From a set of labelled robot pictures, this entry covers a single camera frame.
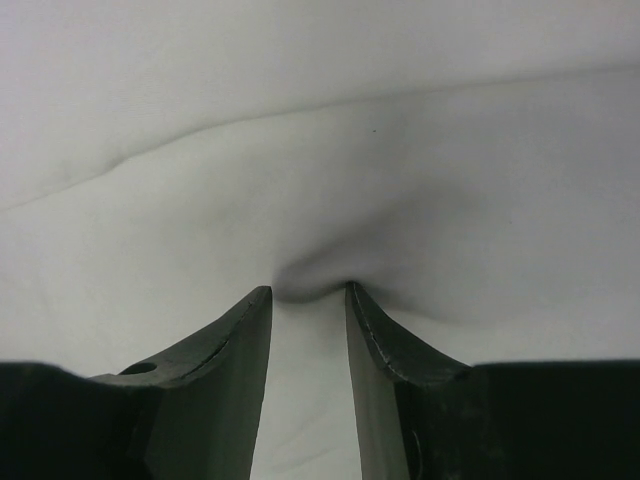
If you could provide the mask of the white t-shirt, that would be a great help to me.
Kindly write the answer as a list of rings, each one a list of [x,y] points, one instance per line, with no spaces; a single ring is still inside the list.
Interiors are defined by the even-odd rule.
[[[1,356],[274,291],[256,479],[357,479],[343,285],[468,363],[639,354],[635,1],[5,1]]]

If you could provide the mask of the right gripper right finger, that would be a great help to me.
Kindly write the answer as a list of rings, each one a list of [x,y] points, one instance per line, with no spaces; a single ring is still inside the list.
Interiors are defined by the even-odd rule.
[[[635,360],[469,366],[345,291],[366,479],[635,479]]]

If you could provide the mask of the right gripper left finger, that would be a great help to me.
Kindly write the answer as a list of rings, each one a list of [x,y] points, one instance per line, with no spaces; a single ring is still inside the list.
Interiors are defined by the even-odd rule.
[[[119,374],[1,366],[5,479],[246,479],[265,394],[272,292]]]

